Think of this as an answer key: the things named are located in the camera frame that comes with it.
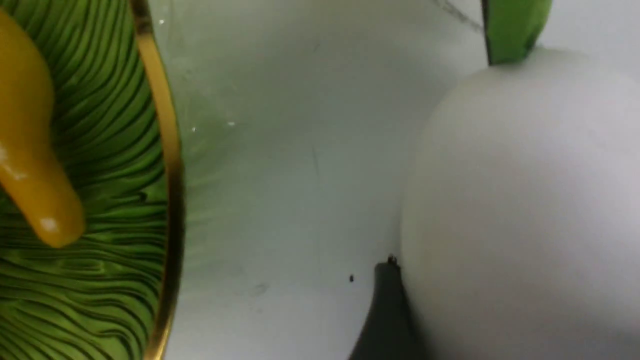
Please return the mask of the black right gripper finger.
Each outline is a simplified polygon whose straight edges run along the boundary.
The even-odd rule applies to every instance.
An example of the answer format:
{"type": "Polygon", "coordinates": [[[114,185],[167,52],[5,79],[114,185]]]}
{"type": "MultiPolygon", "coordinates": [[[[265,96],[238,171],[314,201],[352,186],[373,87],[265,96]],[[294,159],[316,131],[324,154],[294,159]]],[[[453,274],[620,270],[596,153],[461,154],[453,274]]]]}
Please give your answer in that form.
{"type": "Polygon", "coordinates": [[[415,341],[397,257],[374,267],[374,292],[350,360],[414,360],[415,341]]]}

